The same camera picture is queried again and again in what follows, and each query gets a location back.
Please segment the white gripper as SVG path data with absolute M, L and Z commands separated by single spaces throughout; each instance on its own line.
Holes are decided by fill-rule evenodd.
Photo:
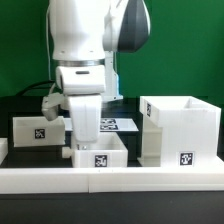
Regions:
M 67 97 L 76 142 L 96 142 L 100 132 L 101 94 L 106 89 L 105 67 L 58 66 L 56 77 L 57 84 Z

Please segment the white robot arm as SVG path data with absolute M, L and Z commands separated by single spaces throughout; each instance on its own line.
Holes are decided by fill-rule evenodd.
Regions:
M 144 0 L 49 0 L 56 83 L 67 97 L 73 136 L 98 139 L 108 51 L 135 52 L 150 34 Z

